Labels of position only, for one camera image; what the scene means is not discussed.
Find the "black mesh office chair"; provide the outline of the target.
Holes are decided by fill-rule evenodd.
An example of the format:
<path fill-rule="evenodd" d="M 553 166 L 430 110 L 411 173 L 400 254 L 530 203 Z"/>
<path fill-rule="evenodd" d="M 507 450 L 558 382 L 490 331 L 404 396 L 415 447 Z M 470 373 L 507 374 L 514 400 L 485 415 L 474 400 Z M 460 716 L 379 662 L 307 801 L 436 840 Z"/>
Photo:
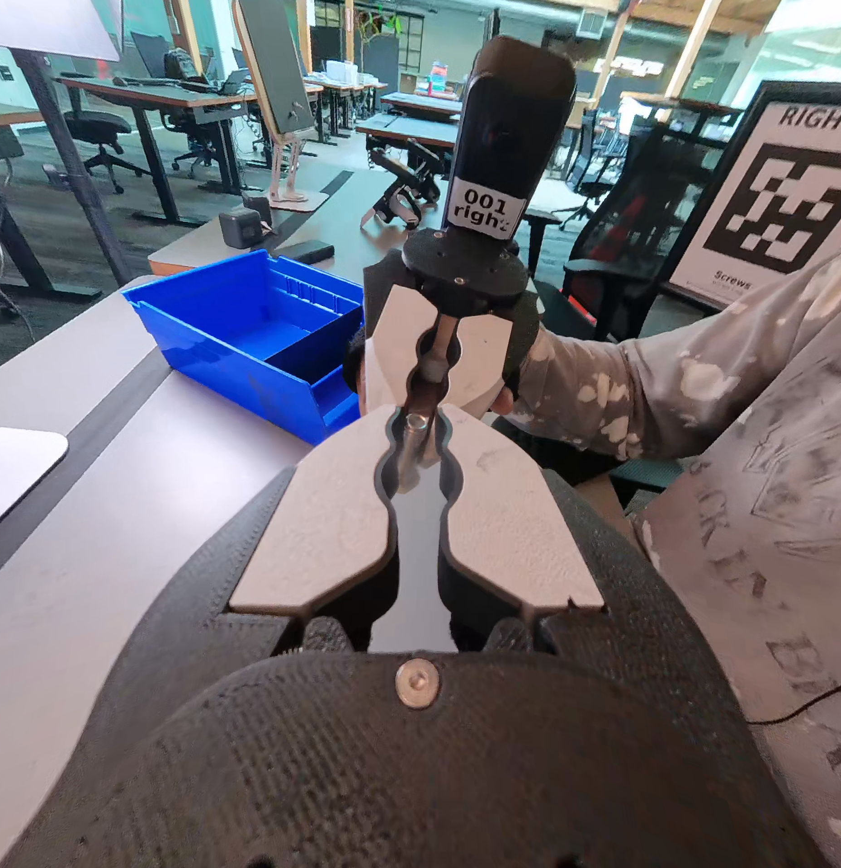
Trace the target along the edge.
<path fill-rule="evenodd" d="M 619 342 L 639 335 L 660 274 L 726 147 L 657 122 L 632 125 L 619 179 L 564 265 L 568 337 Z"/>

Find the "person's grey printed shirt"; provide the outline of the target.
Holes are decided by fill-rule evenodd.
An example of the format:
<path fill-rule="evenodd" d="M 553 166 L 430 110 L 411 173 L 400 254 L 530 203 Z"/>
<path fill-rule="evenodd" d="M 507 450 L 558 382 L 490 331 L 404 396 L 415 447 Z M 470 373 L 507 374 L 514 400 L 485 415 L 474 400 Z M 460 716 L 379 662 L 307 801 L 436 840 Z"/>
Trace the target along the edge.
<path fill-rule="evenodd" d="M 841 866 L 841 350 L 802 351 L 639 528 L 775 782 Z"/>

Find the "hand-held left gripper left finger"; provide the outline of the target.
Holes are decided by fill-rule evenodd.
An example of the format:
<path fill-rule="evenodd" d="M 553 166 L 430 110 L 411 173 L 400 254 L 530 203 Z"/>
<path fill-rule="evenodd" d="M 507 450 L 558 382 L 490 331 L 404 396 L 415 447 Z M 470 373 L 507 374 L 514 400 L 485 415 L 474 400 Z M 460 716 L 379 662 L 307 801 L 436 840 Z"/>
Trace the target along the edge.
<path fill-rule="evenodd" d="M 397 550 L 383 481 L 397 416 L 396 406 L 380 406 L 300 461 L 230 610 L 309 617 L 385 570 Z"/>

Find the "wooden office desk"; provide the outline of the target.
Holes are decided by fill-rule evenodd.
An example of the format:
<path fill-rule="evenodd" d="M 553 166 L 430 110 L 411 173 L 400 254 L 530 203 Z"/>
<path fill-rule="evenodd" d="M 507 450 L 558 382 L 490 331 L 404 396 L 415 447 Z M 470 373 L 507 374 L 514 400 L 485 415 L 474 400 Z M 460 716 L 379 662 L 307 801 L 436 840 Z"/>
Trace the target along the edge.
<path fill-rule="evenodd" d="M 247 114 L 248 105 L 255 102 L 253 93 L 223 95 L 200 93 L 184 89 L 180 83 L 162 85 L 151 83 L 116 84 L 94 78 L 81 78 L 60 75 L 55 78 L 58 84 L 68 88 L 73 94 L 84 91 L 94 94 L 108 103 L 132 110 L 137 132 L 144 150 L 147 167 L 151 173 L 152 184 L 161 206 L 159 212 L 135 211 L 132 216 L 139 221 L 153 224 L 181 226 L 196 229 L 207 219 L 183 217 L 176 205 L 170 188 L 160 150 L 156 144 L 148 118 L 149 112 L 187 112 L 192 120 L 204 128 L 214 128 L 216 133 L 217 156 L 221 184 L 219 191 L 234 196 L 241 194 L 241 179 L 236 161 L 236 152 L 230 130 L 231 121 Z"/>

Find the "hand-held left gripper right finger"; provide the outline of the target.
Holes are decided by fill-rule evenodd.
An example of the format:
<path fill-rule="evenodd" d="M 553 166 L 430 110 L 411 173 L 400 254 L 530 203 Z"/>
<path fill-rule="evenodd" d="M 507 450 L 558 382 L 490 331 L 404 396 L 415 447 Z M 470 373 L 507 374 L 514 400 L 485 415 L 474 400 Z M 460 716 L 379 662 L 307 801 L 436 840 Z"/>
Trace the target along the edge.
<path fill-rule="evenodd" d="M 605 602 L 542 470 L 512 440 L 440 406 L 443 551 L 459 574 L 522 615 L 599 612 Z"/>

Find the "framed black-and-white marker sign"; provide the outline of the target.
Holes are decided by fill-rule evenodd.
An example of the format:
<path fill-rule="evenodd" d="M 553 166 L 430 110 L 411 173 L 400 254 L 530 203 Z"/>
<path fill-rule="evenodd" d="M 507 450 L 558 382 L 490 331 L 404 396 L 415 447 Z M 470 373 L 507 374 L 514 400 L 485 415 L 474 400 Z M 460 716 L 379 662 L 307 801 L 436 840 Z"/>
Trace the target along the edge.
<path fill-rule="evenodd" d="M 841 250 L 841 82 L 763 81 L 659 275 L 721 310 Z"/>

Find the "black panel on wooden stand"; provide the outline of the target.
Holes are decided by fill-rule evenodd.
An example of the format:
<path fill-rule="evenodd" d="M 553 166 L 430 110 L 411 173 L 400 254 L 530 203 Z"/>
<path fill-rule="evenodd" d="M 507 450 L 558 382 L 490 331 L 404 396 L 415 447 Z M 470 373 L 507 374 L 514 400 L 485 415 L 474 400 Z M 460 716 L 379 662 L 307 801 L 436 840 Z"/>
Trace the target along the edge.
<path fill-rule="evenodd" d="M 314 212 L 328 196 L 296 188 L 303 134 L 312 129 L 315 119 L 284 3 L 234 1 L 232 16 L 263 126 L 272 142 L 270 206 L 281 211 Z"/>

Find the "flat black box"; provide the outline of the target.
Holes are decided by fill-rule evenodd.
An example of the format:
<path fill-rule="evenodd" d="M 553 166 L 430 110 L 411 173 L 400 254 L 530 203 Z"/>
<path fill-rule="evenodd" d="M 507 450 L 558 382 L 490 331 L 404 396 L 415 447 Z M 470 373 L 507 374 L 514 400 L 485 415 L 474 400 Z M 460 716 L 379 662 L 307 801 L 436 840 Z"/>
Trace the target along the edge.
<path fill-rule="evenodd" d="M 303 241 L 280 247 L 273 255 L 312 266 L 332 259 L 335 256 L 335 247 L 324 241 Z"/>

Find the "white light panel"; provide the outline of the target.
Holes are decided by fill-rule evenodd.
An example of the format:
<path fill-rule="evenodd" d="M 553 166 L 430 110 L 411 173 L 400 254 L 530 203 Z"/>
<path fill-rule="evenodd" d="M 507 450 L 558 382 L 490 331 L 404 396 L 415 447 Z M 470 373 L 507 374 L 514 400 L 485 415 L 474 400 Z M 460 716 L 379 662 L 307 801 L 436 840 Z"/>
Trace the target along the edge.
<path fill-rule="evenodd" d="M 91 1 L 0 1 L 0 47 L 105 61 L 121 53 Z"/>

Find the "black backpack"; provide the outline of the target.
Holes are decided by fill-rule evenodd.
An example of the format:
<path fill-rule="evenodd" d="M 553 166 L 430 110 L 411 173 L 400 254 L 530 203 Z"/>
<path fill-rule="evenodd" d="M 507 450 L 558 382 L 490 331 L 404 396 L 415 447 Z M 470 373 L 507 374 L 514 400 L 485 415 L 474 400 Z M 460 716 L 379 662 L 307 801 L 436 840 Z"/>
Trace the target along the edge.
<path fill-rule="evenodd" d="M 175 81 L 186 81 L 209 86 L 209 81 L 200 73 L 185 49 L 175 47 L 164 54 L 165 77 Z"/>

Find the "blue plastic bin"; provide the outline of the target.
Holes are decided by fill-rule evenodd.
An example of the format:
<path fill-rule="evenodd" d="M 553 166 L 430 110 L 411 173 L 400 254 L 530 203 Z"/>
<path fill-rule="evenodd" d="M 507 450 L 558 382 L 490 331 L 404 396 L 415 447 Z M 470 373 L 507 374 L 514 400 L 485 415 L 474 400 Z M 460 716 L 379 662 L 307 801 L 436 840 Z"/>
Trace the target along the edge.
<path fill-rule="evenodd" d="M 168 365 L 313 446 L 360 418 L 342 375 L 363 289 L 264 251 L 122 295 Z"/>

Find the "spare hand-held gripper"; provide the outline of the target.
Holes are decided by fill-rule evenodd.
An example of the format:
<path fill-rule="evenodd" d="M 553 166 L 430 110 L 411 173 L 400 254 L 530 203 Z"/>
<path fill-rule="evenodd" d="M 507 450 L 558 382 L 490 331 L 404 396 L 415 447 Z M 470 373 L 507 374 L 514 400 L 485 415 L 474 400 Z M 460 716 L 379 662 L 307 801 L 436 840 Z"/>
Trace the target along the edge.
<path fill-rule="evenodd" d="M 404 144 L 407 154 L 414 160 L 411 166 L 388 156 L 382 145 L 368 147 L 370 162 L 393 175 L 393 181 L 363 215 L 360 228 L 372 218 L 387 225 L 399 219 L 410 232 L 421 223 L 421 206 L 438 202 L 440 192 L 436 178 L 448 175 L 448 161 L 414 139 Z"/>

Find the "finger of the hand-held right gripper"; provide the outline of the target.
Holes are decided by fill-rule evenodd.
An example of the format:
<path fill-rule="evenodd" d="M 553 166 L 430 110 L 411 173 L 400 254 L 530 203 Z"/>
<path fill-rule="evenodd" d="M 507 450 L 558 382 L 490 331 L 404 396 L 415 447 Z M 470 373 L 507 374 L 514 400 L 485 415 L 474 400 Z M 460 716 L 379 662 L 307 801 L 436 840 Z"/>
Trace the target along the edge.
<path fill-rule="evenodd" d="M 448 372 L 443 405 L 456 406 L 481 418 L 504 386 L 503 371 L 513 323 L 492 314 L 458 321 L 459 355 Z"/>
<path fill-rule="evenodd" d="M 413 385 L 420 344 L 435 329 L 435 306 L 414 288 L 394 285 L 367 336 L 362 364 L 362 413 L 395 406 L 406 414 L 432 414 L 437 387 Z"/>

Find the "silver hex bolt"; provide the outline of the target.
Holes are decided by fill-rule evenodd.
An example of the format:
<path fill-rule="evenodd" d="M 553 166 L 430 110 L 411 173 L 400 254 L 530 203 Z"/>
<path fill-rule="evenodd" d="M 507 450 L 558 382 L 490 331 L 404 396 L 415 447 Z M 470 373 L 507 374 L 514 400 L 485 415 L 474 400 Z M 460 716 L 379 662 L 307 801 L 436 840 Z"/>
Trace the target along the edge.
<path fill-rule="evenodd" d="M 421 472 L 435 461 L 435 443 L 430 446 L 434 426 L 435 422 L 424 413 L 413 411 L 405 416 L 397 455 L 397 494 L 405 495 L 416 488 Z"/>

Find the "black light stand pole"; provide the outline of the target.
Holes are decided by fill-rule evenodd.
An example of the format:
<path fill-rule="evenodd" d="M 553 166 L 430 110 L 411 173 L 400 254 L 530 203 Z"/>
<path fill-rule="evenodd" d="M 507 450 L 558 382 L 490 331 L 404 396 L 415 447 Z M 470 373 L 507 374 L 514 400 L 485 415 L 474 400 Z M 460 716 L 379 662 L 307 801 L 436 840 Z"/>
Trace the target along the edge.
<path fill-rule="evenodd" d="M 118 285 L 123 287 L 132 280 L 131 268 L 109 222 L 99 192 L 85 170 L 63 112 L 58 105 L 52 80 L 46 72 L 46 59 L 31 50 L 10 49 L 10 51 L 29 85 L 38 110 L 64 163 L 76 200 L 85 213 L 113 277 Z"/>

